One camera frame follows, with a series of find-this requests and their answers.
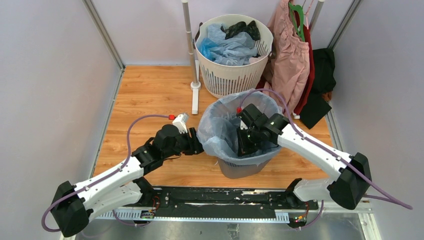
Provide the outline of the light blue plastic bag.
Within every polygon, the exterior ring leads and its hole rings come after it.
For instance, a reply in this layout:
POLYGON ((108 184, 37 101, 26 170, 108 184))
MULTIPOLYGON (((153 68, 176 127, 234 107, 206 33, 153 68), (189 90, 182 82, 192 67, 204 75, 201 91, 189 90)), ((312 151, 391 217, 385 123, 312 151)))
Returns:
POLYGON ((247 90, 217 99, 205 109, 196 131, 207 155, 236 165, 259 165, 280 153, 282 147, 266 141, 252 154, 238 156, 237 129, 241 120, 236 116, 237 108, 249 104, 254 104, 267 117, 282 112, 273 98, 260 91, 249 94, 247 90))

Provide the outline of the grey mesh trash bin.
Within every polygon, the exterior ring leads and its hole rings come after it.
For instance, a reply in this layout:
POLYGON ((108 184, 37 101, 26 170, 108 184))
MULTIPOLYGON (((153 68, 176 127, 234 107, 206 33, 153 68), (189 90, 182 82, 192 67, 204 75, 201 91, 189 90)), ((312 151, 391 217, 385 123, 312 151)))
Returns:
POLYGON ((261 172, 270 161, 271 159, 268 159, 260 164, 239 165, 218 159, 217 163, 225 177, 229 179, 240 179, 261 172))

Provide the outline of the white slotted laundry basket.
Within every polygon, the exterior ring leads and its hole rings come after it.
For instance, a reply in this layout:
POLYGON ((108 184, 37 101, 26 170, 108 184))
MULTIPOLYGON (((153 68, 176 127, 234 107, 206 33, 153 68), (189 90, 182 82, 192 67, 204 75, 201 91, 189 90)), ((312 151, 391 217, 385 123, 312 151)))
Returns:
POLYGON ((272 51, 274 37, 270 30, 260 21, 245 15, 228 14, 212 18, 199 27, 199 35, 195 39, 195 50, 199 61, 199 67, 206 89, 215 97, 244 92, 254 89, 263 74, 268 61, 268 56, 272 51), (264 59, 253 64, 242 66, 227 66, 217 64, 205 58, 198 47, 204 38, 207 37, 207 27, 212 24, 223 25, 228 28, 238 22, 256 21, 260 32, 260 40, 255 41, 257 47, 257 56, 266 56, 264 59))

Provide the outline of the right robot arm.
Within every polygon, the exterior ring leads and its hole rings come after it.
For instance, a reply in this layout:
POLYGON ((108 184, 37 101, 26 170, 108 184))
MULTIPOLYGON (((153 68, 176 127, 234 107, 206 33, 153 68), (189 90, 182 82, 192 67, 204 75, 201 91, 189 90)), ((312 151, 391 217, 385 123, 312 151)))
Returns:
POLYGON ((280 197, 291 209, 304 207, 313 200, 332 200, 340 207, 354 210, 370 187, 368 158, 337 150, 301 131, 282 114, 267 117, 254 104, 238 107, 238 155, 255 153, 264 143, 272 143, 301 155, 324 171, 328 178, 307 180, 296 178, 280 197))

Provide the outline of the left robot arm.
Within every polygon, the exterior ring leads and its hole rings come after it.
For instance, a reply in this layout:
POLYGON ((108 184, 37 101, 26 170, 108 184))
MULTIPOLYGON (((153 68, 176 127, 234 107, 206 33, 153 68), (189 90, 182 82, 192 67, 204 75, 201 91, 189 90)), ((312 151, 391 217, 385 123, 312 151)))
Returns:
POLYGON ((64 237, 72 237, 106 212, 135 203, 149 206, 153 193, 147 189, 144 176, 173 156, 192 156, 203 151, 194 127, 180 132, 173 124, 164 125, 154 137, 109 170, 75 184, 61 183, 50 209, 58 230, 64 237))

